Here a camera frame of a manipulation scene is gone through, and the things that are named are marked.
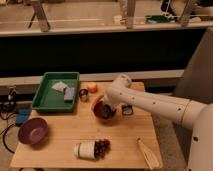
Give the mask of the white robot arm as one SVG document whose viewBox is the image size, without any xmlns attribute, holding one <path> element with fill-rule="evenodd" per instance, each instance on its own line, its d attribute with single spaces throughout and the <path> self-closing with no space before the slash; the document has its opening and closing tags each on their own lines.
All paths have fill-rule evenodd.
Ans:
<svg viewBox="0 0 213 171">
<path fill-rule="evenodd" d="M 111 108 L 127 103 L 164 117 L 192 131 L 187 171 L 213 171 L 213 103 L 131 89 L 132 80 L 120 74 L 104 93 Z"/>
</svg>

